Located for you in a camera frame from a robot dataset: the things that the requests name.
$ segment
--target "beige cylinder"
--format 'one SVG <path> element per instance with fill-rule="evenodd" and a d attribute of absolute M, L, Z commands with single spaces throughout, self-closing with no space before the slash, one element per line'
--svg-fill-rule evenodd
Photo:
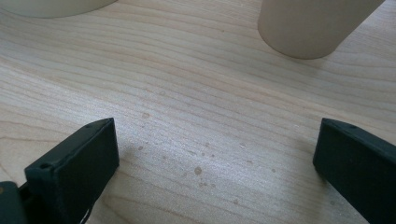
<path fill-rule="evenodd" d="M 300 59 L 332 53 L 385 0 L 263 0 L 262 39 Z"/>
<path fill-rule="evenodd" d="M 3 9 L 28 17 L 73 16 L 107 6 L 116 0 L 0 0 Z"/>

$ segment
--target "water spot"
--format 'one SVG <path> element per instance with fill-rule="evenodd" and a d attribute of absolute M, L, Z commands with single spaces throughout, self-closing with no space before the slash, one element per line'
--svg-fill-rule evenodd
<path fill-rule="evenodd" d="M 142 118 L 143 119 L 148 119 L 149 118 L 149 113 L 143 113 Z"/>
<path fill-rule="evenodd" d="M 200 175 L 200 174 L 202 173 L 201 167 L 197 166 L 197 167 L 194 169 L 194 172 L 195 172 L 196 175 Z"/>

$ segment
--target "stain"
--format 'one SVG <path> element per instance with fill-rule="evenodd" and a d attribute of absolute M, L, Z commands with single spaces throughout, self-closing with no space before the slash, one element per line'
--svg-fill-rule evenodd
<path fill-rule="evenodd" d="M 199 167 L 199 166 L 195 167 L 194 172 L 196 175 L 200 175 L 202 173 L 201 167 Z"/>
<path fill-rule="evenodd" d="M 189 151 L 189 150 L 187 150 L 187 152 L 189 152 L 192 156 L 195 156 L 196 155 L 196 153 L 195 152 L 193 152 L 193 151 Z"/>
<path fill-rule="evenodd" d="M 150 116 L 149 113 L 143 113 L 142 118 L 143 118 L 143 119 L 148 119 L 149 116 Z"/>

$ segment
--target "small hole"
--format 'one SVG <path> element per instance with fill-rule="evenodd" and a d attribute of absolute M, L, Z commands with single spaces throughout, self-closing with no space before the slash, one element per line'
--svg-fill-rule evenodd
<path fill-rule="evenodd" d="M 40 169 L 43 169 L 43 170 L 47 169 L 49 167 L 51 167 L 51 165 L 49 163 L 43 163 L 43 164 L 40 165 Z"/>

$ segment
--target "black plastic object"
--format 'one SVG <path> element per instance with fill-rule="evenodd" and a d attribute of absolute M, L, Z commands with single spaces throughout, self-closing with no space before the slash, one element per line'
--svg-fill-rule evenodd
<path fill-rule="evenodd" d="M 371 224 L 396 224 L 396 146 L 323 119 L 314 165 Z"/>
<path fill-rule="evenodd" d="M 0 223 L 27 224 L 20 193 L 13 182 L 0 183 Z"/>
<path fill-rule="evenodd" d="M 90 123 L 25 169 L 19 195 L 15 187 L 0 201 L 0 223 L 15 223 L 13 211 L 28 223 L 85 223 L 119 164 L 114 119 Z"/>

